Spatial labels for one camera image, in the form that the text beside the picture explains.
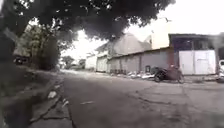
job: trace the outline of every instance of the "tree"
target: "tree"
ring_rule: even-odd
[[[60,31],[60,39],[72,40],[85,29],[91,36],[113,39],[130,23],[144,26],[174,0],[14,0],[6,15],[7,26],[17,35],[37,17],[40,24]]]
[[[63,56],[62,61],[66,64],[65,69],[69,69],[74,59],[71,56]]]
[[[55,34],[44,26],[29,26],[22,35],[23,48],[31,58],[31,65],[44,70],[53,69],[60,55]]]

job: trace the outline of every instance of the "roof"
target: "roof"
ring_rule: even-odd
[[[98,48],[96,49],[96,51],[104,51],[104,50],[107,49],[107,47],[108,47],[108,43],[103,44],[103,45],[101,45],[100,47],[98,47]]]
[[[206,34],[169,34],[169,37],[172,38],[214,38],[215,35],[206,35]]]
[[[145,51],[142,51],[142,52],[127,54],[127,55],[114,56],[114,57],[110,58],[109,60],[119,59],[119,58],[122,58],[122,57],[130,57],[130,56],[140,55],[140,54],[144,54],[144,53],[160,52],[160,51],[168,50],[169,48],[170,47],[160,48],[160,49],[155,49],[155,50],[145,50]]]

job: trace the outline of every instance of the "sky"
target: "sky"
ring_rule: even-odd
[[[171,33],[218,34],[224,31],[224,0],[176,0],[169,5],[158,17],[166,17],[171,22]],[[152,26],[143,28],[131,26],[125,30],[134,34],[140,41],[150,35]],[[105,41],[89,41],[83,31],[79,32],[79,40],[74,42],[76,49],[70,49],[62,55],[71,55],[74,59],[85,58]]]

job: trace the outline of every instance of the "asphalt road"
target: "asphalt road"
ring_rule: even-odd
[[[224,128],[224,88],[66,73],[77,128]]]

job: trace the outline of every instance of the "trash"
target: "trash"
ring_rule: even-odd
[[[53,98],[55,98],[56,95],[57,95],[57,93],[55,91],[51,91],[48,95],[48,99],[53,99]]]
[[[144,74],[142,75],[142,79],[149,79],[149,78],[154,78],[155,75],[151,75],[151,74]]]
[[[64,104],[62,105],[62,108],[65,107],[67,104],[69,104],[69,101],[65,101]]]
[[[61,85],[56,85],[56,86],[54,86],[55,89],[58,89],[58,88],[60,88],[60,87],[61,87]]]
[[[87,101],[87,102],[83,102],[83,103],[81,103],[82,105],[85,105],[85,104],[92,104],[93,103],[93,101]]]

